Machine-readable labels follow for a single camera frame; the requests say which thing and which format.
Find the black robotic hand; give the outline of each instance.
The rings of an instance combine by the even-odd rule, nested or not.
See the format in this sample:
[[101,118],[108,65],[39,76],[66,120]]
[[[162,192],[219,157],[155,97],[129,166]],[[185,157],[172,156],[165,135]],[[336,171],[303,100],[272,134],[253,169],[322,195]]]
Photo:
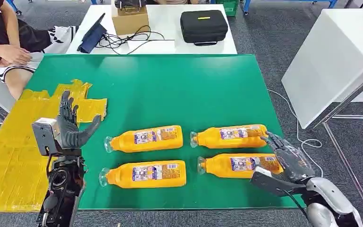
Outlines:
[[293,147],[287,140],[280,138],[269,131],[268,137],[261,136],[261,139],[270,145],[274,153],[285,170],[285,174],[290,181],[298,182],[315,175],[307,158],[301,150]]
[[70,91],[63,92],[59,106],[59,115],[56,119],[60,129],[60,146],[62,149],[82,147],[101,123],[101,115],[97,115],[88,128],[80,131],[77,127],[78,105],[75,105],[72,110],[71,105],[74,99],[69,98],[69,96]]

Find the orange bottle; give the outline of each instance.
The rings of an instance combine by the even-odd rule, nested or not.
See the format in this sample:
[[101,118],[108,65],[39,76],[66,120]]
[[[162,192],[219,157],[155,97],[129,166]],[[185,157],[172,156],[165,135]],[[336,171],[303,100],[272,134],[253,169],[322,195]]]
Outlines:
[[115,138],[106,137],[104,146],[108,153],[114,150],[133,153],[180,148],[183,146],[183,133],[179,125],[127,131]]
[[209,128],[203,132],[191,132],[190,144],[207,148],[260,148],[267,143],[260,136],[266,136],[267,128],[262,124]]
[[186,184],[184,161],[155,161],[123,164],[104,168],[99,174],[102,187],[115,184],[121,188],[180,187]]
[[275,174],[283,172],[274,154],[220,154],[213,158],[198,158],[199,174],[209,173],[226,178],[252,178],[260,166]]

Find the green crate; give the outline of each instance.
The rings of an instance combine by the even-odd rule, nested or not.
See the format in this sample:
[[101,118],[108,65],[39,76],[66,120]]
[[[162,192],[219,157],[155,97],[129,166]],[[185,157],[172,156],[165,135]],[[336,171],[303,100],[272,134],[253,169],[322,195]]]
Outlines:
[[226,16],[236,16],[237,7],[239,6],[239,0],[216,0],[217,4],[223,4],[225,8]]

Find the green tabletop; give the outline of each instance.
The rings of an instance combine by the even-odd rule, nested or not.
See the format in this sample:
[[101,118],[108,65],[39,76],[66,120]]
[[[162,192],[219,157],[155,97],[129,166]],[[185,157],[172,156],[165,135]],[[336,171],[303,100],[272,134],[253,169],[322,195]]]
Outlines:
[[[59,83],[72,79],[93,84],[88,98],[108,98],[105,120],[82,148],[89,172],[80,209],[296,208],[289,197],[273,196],[248,179],[197,174],[198,156],[272,150],[191,148],[191,131],[260,123],[282,135],[254,55],[47,55],[27,88],[52,95]],[[167,125],[181,126],[182,148],[131,154],[104,149],[106,136]],[[153,189],[99,184],[103,167],[157,160],[184,160],[187,184]]]

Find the white shorts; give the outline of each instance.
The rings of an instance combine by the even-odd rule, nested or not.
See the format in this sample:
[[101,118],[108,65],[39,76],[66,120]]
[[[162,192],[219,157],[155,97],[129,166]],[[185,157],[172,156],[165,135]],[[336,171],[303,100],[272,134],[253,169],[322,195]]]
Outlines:
[[42,52],[33,52],[30,53],[32,57],[31,61],[27,63],[27,65],[16,65],[11,64],[7,67],[0,67],[0,79],[3,83],[5,83],[6,74],[13,69],[24,69],[29,72],[34,73],[38,68],[38,65],[43,59],[43,55],[45,53],[56,53],[56,54],[64,54],[68,50],[71,41],[73,40],[74,35],[76,34],[77,27],[57,27],[54,29],[48,30],[49,37],[51,38],[51,45],[46,47]]

